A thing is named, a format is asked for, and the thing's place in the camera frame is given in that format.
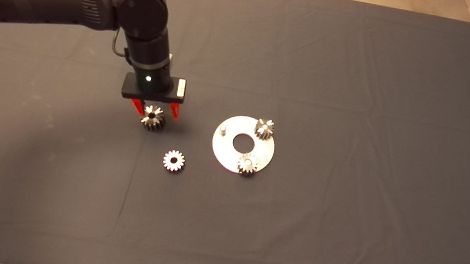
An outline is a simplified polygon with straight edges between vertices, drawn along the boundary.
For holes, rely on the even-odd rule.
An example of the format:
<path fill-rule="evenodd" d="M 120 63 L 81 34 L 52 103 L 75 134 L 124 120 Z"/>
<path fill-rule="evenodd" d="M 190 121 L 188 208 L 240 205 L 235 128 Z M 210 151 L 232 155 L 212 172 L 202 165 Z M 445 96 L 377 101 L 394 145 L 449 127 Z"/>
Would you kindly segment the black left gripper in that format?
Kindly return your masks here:
<path fill-rule="evenodd" d="M 184 78 L 171 77 L 170 86 L 163 93 L 145 92 L 140 89 L 135 73 L 128 72 L 123 79 L 121 94 L 124 99 L 131 99 L 140 117 L 145 116 L 144 101 L 157 101 L 170 103 L 171 115 L 174 120 L 178 120 L 180 106 L 185 100 L 187 84 Z"/>

